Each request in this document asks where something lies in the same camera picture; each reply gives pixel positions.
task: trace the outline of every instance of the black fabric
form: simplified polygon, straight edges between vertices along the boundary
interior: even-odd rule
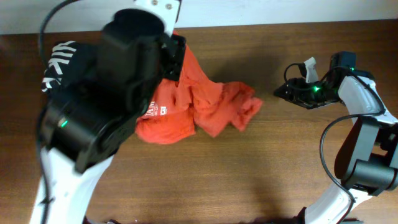
[[[60,84],[53,77],[57,77],[62,86],[67,86],[95,72],[97,54],[95,45],[74,41],[58,42],[53,47],[52,54],[54,53],[61,55],[51,56],[49,69],[45,71],[41,85],[42,91],[49,95],[60,89]]]

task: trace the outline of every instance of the cable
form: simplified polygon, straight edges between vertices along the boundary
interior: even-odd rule
[[[46,70],[48,70],[50,72],[50,74],[52,75],[52,78],[54,78],[61,86],[61,81],[58,77],[56,77],[50,70],[49,70],[49,63],[45,57],[45,50],[44,50],[44,31],[45,28],[47,26],[47,24],[50,22],[51,18],[55,15],[55,13],[57,13],[60,9],[62,9],[63,7],[77,2],[80,0],[65,0],[63,2],[61,2],[60,4],[58,4],[57,6],[55,6],[53,9],[51,9],[51,11],[47,14],[47,16],[44,18],[42,24],[40,25],[40,30],[39,30],[39,39],[37,41],[38,43],[38,48],[39,48],[39,55],[40,58],[42,59],[42,63],[44,64],[44,67]]]
[[[348,207],[348,209],[347,209],[347,211],[346,211],[346,213],[345,213],[345,214],[342,216],[342,218],[340,218],[340,220],[337,222],[337,223],[341,223],[341,222],[347,217],[347,215],[350,213],[351,209],[353,208],[354,203],[355,203],[355,198],[354,198],[353,194],[352,194],[349,190],[347,190],[345,187],[343,187],[342,184],[338,181],[338,179],[337,179],[336,177],[334,177],[334,176],[331,174],[331,172],[329,171],[329,169],[328,169],[328,167],[327,167],[327,165],[326,165],[325,157],[324,157],[324,155],[323,155],[323,143],[325,142],[326,134],[327,134],[327,132],[329,131],[329,129],[330,129],[333,125],[335,125],[336,123],[339,123],[340,121],[343,121],[343,120],[346,120],[346,119],[351,119],[351,118],[358,118],[358,117],[360,117],[360,116],[379,116],[379,115],[384,114],[384,113],[386,112],[386,109],[385,109],[385,107],[384,107],[384,105],[383,105],[382,100],[381,100],[380,97],[377,95],[377,93],[376,93],[369,85],[367,85],[362,79],[360,79],[357,75],[355,75],[351,70],[348,70],[348,68],[346,68],[346,67],[335,67],[335,68],[332,68],[332,70],[334,70],[334,69],[336,69],[336,68],[343,68],[343,69],[347,70],[351,76],[353,76],[355,79],[357,79],[357,81],[360,82],[360,84],[362,84],[363,87],[365,87],[366,89],[369,90],[369,92],[370,92],[370,93],[372,94],[372,96],[377,100],[377,102],[378,102],[378,104],[379,104],[379,106],[380,106],[380,111],[377,112],[377,113],[351,114],[351,115],[348,115],[348,116],[340,117],[340,118],[338,118],[338,119],[332,121],[332,122],[325,128],[325,130],[324,130],[323,133],[322,133],[321,140],[320,140],[320,144],[319,144],[319,154],[320,154],[320,158],[321,158],[321,163],[322,163],[323,169],[325,170],[326,174],[329,176],[329,178],[331,179],[331,181],[333,181],[333,183],[335,183],[341,190],[343,190],[344,192],[346,192],[346,193],[348,194],[348,197],[349,197],[350,200],[351,200],[351,201],[350,201],[350,204],[349,204],[349,207]]]
[[[313,88],[313,86],[307,87],[307,88],[300,88],[300,87],[293,86],[293,85],[291,85],[291,84],[289,85],[288,82],[287,82],[287,77],[286,77],[286,76],[287,76],[287,75],[286,75],[287,70],[288,70],[291,66],[297,65],[298,67],[300,67],[300,65],[302,65],[302,64],[303,64],[303,63],[292,63],[292,64],[290,64],[288,67],[286,67],[285,72],[284,72],[285,84],[286,84],[287,87],[290,87],[290,88],[292,88],[292,89],[294,89],[294,90],[301,90],[301,91],[311,90],[311,89]]]
[[[45,50],[44,50],[44,31],[45,28],[47,26],[47,24],[49,23],[49,21],[51,20],[51,18],[55,15],[55,13],[57,13],[59,10],[61,10],[63,7],[77,2],[79,0],[65,0],[63,2],[61,2],[60,4],[58,4],[57,6],[55,6],[45,17],[45,19],[43,20],[42,24],[40,25],[40,30],[39,30],[39,39],[37,41],[38,43],[38,48],[39,48],[39,55],[40,58],[42,60],[42,63],[44,64],[44,67],[46,70],[48,70],[50,72],[50,74],[52,75],[52,78],[54,78],[59,84],[60,86],[62,86],[62,83],[60,81],[60,79],[58,77],[56,77],[53,73],[51,73],[51,71],[49,70],[49,64],[48,61],[45,57]],[[49,186],[49,180],[47,178],[47,175],[44,171],[44,165],[43,165],[43,160],[42,160],[42,156],[41,156],[41,144],[42,144],[42,137],[40,134],[40,128],[41,128],[41,124],[44,118],[44,114],[46,112],[46,108],[44,108],[40,114],[39,114],[39,118],[37,121],[37,126],[36,126],[36,153],[37,153],[37,158],[39,160],[39,165],[40,165],[40,170],[43,176],[43,182],[44,182],[44,194],[45,194],[45,198],[44,200],[41,202],[44,204],[44,210],[43,210],[43,215],[42,215],[42,219],[41,219],[41,224],[46,224],[47,223],[47,219],[49,217],[49,207],[50,207],[50,203],[51,200],[50,199],[50,186]]]
[[[44,114],[45,114],[46,110],[47,109],[44,108],[40,112],[39,118],[37,119],[37,124],[36,124],[36,154],[37,154],[37,159],[39,160],[40,171],[43,176],[44,194],[45,194],[45,198],[41,202],[44,204],[44,210],[43,210],[43,214],[42,214],[41,224],[47,223],[47,218],[49,216],[49,207],[50,207],[50,202],[51,202],[49,180],[47,178],[47,175],[45,174],[43,160],[42,160],[42,156],[41,156],[42,136],[40,134],[40,128],[41,128],[42,121],[43,121]]]

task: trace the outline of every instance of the printed logo on shirt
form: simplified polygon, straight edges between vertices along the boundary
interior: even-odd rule
[[[160,107],[160,115],[166,115],[167,113],[167,108],[165,106]]]
[[[152,101],[148,107],[147,113],[145,114],[146,116],[157,116],[157,110],[158,110],[157,104]]]
[[[54,67],[54,69],[58,75],[63,75],[60,63],[68,65],[69,64],[68,58],[72,58],[72,56],[73,56],[73,53],[71,53],[71,52],[76,52],[76,49],[74,49],[72,47],[68,47],[68,45],[72,44],[72,43],[75,43],[75,41],[68,41],[65,43],[58,44],[57,46],[53,47],[53,49],[52,49],[53,53],[51,55],[51,59],[49,60],[49,68]],[[61,57],[65,57],[67,59],[57,58],[55,56],[61,56]],[[49,88],[53,88],[51,83],[54,81],[56,81],[58,83],[58,85],[60,85],[60,83],[58,81],[61,81],[61,78],[58,78],[58,80],[56,80],[55,78],[52,78],[52,77],[44,77],[42,83],[45,83],[45,87],[44,86],[42,87],[42,91],[46,92]]]

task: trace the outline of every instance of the wood grain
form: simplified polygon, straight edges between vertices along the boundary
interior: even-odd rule
[[[216,82],[242,81],[264,100],[245,132],[228,126],[217,138],[197,134],[170,146],[129,138],[104,173],[88,216],[98,221],[238,223],[257,217],[292,217],[331,184],[318,155],[320,135],[342,105],[305,110],[272,96],[284,68],[314,56],[319,74],[330,56],[357,53],[357,67],[371,71],[377,90],[398,115],[398,21],[279,24],[179,29],[203,70]],[[27,223],[38,181],[34,124],[45,97],[36,35],[0,37],[0,217]],[[98,32],[46,35],[96,42]],[[298,72],[291,71],[290,77]],[[326,138],[333,161],[352,127],[337,124]],[[366,223],[398,223],[398,193],[384,192],[351,212]]]

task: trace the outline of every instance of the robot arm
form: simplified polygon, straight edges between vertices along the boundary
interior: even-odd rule
[[[307,66],[307,63],[299,65],[302,75],[307,76],[306,80],[308,75],[313,77],[315,70],[308,72],[308,68],[304,69]],[[354,67],[355,54],[340,52],[332,56],[330,71],[321,81],[312,78],[313,81],[309,83],[304,78],[292,78],[274,93],[307,109],[342,101],[350,114],[375,114],[383,111],[378,116],[353,118],[354,127],[336,157],[335,174],[341,185],[352,194],[355,203],[351,204],[350,196],[343,189],[331,184],[320,199],[305,208],[299,217],[306,224],[338,223],[348,210],[384,190],[394,190],[398,185],[398,161],[395,155],[398,120],[382,102],[381,108],[373,76],[368,72],[357,72]],[[375,144],[379,144],[387,154],[373,154]]]
[[[46,106],[44,176],[30,224],[83,223],[98,180],[161,79],[179,79],[185,39],[172,33],[181,1],[134,2],[104,27],[96,76],[63,86]]]

